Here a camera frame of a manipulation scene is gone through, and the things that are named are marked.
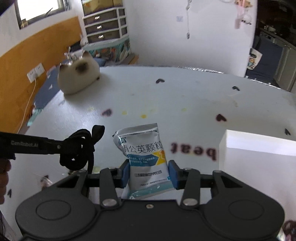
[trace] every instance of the wall outlet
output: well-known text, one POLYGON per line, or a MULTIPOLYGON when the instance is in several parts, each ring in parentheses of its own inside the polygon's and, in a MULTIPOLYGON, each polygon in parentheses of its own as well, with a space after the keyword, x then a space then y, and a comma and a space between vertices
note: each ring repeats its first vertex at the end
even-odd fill
POLYGON ((38 77, 39 77, 40 75, 42 75, 42 74, 45 72, 45 69, 44 69, 42 63, 38 64, 38 65, 35 67, 35 71, 36 71, 38 77))
POLYGON ((30 83, 34 82, 34 80, 36 80, 36 78, 38 77, 35 69, 31 69, 29 71, 29 73, 27 73, 27 77, 28 77, 30 83))

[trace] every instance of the window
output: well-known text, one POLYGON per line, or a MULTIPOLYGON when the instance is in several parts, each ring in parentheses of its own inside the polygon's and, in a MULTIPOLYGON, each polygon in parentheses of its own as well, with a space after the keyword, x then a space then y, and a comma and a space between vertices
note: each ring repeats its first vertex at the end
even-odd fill
POLYGON ((16 0, 15 11, 19 27, 65 11, 63 0, 16 0))

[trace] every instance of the kitchen cabinet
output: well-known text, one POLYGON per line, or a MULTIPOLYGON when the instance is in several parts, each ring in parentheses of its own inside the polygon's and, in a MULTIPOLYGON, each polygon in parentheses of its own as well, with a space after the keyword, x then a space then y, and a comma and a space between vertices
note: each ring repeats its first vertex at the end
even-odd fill
POLYGON ((296 47, 265 29, 261 29, 260 35, 283 48, 274 79, 281 89, 291 91, 296 79, 296 47))
POLYGON ((296 78, 296 50, 288 46, 285 50, 287 50, 286 61, 277 83, 281 89, 290 91, 296 78))

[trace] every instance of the orange wall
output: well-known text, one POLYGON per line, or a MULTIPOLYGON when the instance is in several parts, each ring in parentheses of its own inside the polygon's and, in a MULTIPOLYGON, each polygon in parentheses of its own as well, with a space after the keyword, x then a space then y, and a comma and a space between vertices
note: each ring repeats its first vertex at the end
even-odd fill
MULTIPOLYGON (((80 40, 77 17, 50 26, 27 38, 0 57, 0 131, 17 132, 35 83, 27 73, 42 63, 45 72, 65 59, 68 46, 80 40)), ((34 96, 43 85, 46 74, 36 82, 36 89, 26 112, 30 114, 34 96)))

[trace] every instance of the white wall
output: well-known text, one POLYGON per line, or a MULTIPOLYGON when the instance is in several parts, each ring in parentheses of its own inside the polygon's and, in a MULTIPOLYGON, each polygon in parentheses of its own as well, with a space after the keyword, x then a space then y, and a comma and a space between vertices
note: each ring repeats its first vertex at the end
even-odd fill
POLYGON ((35 33, 75 16, 78 16, 82 33, 85 35, 85 29, 83 28, 82 22, 83 10, 81 1, 72 0, 71 3, 72 9, 70 11, 47 17, 21 30, 18 27, 15 7, 12 5, 0 16, 0 56, 35 33))
POLYGON ((234 3, 192 0, 187 39, 187 0, 125 0, 132 50, 143 65, 201 67, 244 76, 257 14, 257 0, 251 1, 253 24, 235 29, 234 3))

